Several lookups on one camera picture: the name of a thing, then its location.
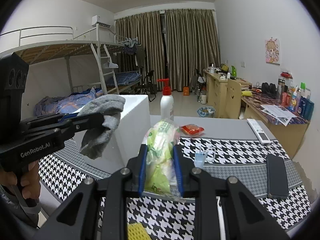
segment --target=yellow sponge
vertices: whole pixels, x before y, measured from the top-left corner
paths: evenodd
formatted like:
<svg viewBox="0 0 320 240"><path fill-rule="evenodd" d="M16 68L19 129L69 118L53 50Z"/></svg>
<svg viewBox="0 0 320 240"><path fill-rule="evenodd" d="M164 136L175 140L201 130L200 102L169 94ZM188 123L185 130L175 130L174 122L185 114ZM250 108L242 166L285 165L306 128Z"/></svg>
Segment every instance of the yellow sponge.
<svg viewBox="0 0 320 240"><path fill-rule="evenodd" d="M246 97L252 97L252 92L251 91L242 91L241 95L246 96Z"/></svg>
<svg viewBox="0 0 320 240"><path fill-rule="evenodd" d="M141 223L128 225L128 240L151 240Z"/></svg>

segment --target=metal bed railing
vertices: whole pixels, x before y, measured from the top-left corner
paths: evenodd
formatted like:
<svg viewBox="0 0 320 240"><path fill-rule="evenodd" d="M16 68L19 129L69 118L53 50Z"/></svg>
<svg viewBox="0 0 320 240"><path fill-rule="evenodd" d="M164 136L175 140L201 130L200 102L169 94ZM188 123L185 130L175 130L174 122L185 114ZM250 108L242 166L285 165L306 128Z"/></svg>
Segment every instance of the metal bed railing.
<svg viewBox="0 0 320 240"><path fill-rule="evenodd" d="M81 37L82 35L85 35L85 34L89 33L89 35L90 35L90 41L91 41L91 31L94 31L94 30L96 30L96 29L97 29L97 27L94 27L94 28L92 28L92 29L90 29L90 30L88 30L88 31L86 31L86 32L84 32L84 33L82 33L82 34L74 37L73 40L75 40L75 39L78 40L78 38Z"/></svg>
<svg viewBox="0 0 320 240"><path fill-rule="evenodd" d="M115 34L115 43L120 43L132 47L134 44L138 43L138 37L132 39Z"/></svg>
<svg viewBox="0 0 320 240"><path fill-rule="evenodd" d="M33 34L33 35L28 35L28 36L21 36L22 31L25 30L31 30L31 29L40 29L40 28L69 28L72 30L72 33L41 33L41 34ZM73 28L70 26L38 26L38 27L28 27L28 28L22 28L22 29L17 29L13 31L9 31L6 33L1 33L0 36L9 34L9 33L14 33L14 32L19 32L19 46L21 44L21 39L24 38L30 38L30 37L36 37L36 36L43 36L43 35L56 35L56 34L66 34L66 35L72 35L72 39L74 39L74 31Z"/></svg>
<svg viewBox="0 0 320 240"><path fill-rule="evenodd" d="M98 85L101 87L101 82L84 84L84 85L79 85L79 86L73 86L72 87L72 90L73 90L72 93L74 93L74 92L81 93L82 91L84 91L84 87L86 87L86 89L92 88L92 87L97 88Z"/></svg>

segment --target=blue basket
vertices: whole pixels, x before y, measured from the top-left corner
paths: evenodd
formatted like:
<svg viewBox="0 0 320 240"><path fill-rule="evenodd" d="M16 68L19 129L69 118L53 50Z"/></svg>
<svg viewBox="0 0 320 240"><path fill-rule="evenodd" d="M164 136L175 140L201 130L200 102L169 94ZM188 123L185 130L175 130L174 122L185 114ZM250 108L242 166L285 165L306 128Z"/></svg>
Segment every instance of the blue basket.
<svg viewBox="0 0 320 240"><path fill-rule="evenodd" d="M200 107L197 110L197 113L199 114L200 117L212 117L214 115L214 112L215 112L215 109L213 107L209 107L209 106Z"/></svg>

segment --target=plastic bag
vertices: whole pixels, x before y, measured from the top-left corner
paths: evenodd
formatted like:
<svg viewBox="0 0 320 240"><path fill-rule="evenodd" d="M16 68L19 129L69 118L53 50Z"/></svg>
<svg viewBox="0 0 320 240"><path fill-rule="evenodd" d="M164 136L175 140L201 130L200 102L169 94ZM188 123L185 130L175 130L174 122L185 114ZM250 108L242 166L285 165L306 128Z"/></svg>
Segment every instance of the plastic bag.
<svg viewBox="0 0 320 240"><path fill-rule="evenodd" d="M195 124L187 124L180 127L180 129L185 135L189 137L198 137L199 135L204 133L204 129Z"/></svg>
<svg viewBox="0 0 320 240"><path fill-rule="evenodd" d="M172 155L179 139L179 127L170 120L161 120L149 129L144 138L148 146L145 190L171 195L171 188L177 188Z"/></svg>

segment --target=green plastic bag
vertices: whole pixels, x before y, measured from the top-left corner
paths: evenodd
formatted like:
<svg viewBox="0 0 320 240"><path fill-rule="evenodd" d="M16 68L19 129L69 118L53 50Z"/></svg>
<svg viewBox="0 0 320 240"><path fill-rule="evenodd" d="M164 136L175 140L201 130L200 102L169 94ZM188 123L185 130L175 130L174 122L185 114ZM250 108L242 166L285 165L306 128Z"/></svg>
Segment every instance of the green plastic bag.
<svg viewBox="0 0 320 240"><path fill-rule="evenodd" d="M161 120L149 129L144 139L148 146L145 190L171 195L170 188L177 187L172 154L179 139L179 127L170 120Z"/></svg>

